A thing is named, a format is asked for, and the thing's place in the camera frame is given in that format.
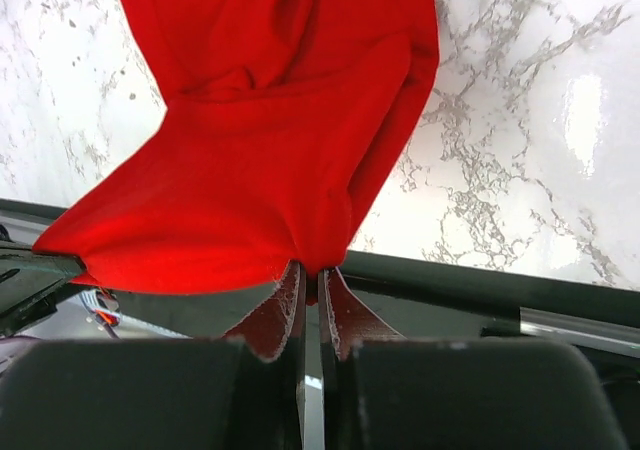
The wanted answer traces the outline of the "red t shirt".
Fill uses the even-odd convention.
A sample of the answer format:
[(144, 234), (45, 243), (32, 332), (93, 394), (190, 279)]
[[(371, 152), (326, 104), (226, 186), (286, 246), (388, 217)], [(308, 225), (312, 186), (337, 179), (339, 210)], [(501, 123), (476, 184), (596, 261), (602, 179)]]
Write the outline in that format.
[(121, 0), (167, 111), (38, 253), (193, 295), (339, 265), (439, 64), (434, 0)]

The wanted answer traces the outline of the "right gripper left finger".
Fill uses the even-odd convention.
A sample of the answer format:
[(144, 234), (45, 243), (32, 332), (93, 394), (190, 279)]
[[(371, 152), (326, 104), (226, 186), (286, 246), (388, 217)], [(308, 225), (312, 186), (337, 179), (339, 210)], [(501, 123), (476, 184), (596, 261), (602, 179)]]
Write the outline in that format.
[(304, 269), (217, 339), (40, 340), (1, 379), (5, 449), (299, 449)]

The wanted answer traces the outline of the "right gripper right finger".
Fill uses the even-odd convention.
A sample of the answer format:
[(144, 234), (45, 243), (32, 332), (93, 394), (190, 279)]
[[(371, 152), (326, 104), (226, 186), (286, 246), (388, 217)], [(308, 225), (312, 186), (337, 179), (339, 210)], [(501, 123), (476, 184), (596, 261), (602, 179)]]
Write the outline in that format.
[(587, 359), (538, 338), (408, 339), (318, 277), (329, 449), (624, 449)]

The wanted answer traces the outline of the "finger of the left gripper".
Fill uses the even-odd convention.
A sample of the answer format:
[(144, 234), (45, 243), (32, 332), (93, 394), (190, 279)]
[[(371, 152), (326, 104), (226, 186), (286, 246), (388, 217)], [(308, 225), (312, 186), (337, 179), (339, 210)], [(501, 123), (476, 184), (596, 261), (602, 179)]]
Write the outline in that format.
[(84, 270), (77, 257), (37, 254), (27, 245), (2, 241), (1, 334), (18, 334), (53, 315), (57, 291)]

